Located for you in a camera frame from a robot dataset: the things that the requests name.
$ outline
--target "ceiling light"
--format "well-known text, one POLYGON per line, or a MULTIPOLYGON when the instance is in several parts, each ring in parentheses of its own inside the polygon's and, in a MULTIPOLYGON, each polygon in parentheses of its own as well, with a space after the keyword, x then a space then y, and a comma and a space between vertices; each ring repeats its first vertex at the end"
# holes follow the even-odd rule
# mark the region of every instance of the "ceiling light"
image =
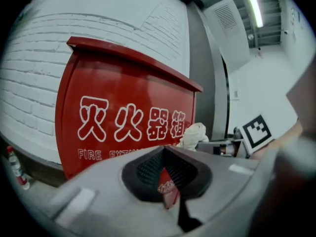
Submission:
POLYGON ((262 22, 262 17, 261 17, 258 1, 250 0, 250 3, 256 17, 257 27, 263 27, 263 22, 262 22))

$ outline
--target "red lid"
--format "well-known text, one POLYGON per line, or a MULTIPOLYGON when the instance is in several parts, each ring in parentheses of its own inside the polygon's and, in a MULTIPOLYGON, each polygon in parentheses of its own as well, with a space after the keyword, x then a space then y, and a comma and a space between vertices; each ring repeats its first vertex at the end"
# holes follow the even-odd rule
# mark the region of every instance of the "red lid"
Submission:
POLYGON ((6 150, 8 151, 8 153, 11 153, 13 151, 13 147, 12 146, 7 146, 6 150))

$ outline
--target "white brick wall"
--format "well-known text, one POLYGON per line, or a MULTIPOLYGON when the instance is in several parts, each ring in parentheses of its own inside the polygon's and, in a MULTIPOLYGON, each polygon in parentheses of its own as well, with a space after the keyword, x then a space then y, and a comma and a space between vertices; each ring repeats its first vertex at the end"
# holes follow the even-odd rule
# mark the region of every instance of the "white brick wall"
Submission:
POLYGON ((161 1, 141 27, 62 9, 54 15, 35 13, 9 36, 1 62, 0 132, 27 152, 57 163, 55 105, 72 53, 66 45, 70 36, 127 46, 189 76, 186 7, 178 0, 161 1))

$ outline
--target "ceiling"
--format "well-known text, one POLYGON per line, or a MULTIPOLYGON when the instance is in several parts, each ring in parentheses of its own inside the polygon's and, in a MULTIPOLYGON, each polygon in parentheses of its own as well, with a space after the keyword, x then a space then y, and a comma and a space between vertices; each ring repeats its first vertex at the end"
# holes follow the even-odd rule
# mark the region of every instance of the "ceiling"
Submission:
MULTIPOLYGON (((185 3, 195 2, 201 9, 208 8, 221 0, 181 0, 185 3)), ((261 47, 280 43, 281 8, 278 0, 258 0, 264 26, 257 28, 248 0, 234 0, 241 15, 247 35, 253 34, 254 39, 248 40, 249 47, 261 47)))

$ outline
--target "red box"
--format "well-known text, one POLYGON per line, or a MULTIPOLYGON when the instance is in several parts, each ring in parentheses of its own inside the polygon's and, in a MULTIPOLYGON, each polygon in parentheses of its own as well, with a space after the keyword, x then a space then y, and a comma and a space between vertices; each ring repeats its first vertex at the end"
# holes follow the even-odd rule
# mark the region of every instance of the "red box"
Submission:
POLYGON ((184 75, 135 50, 71 37, 55 129, 69 179, 91 164, 138 149, 175 145, 194 123, 196 92, 184 75))

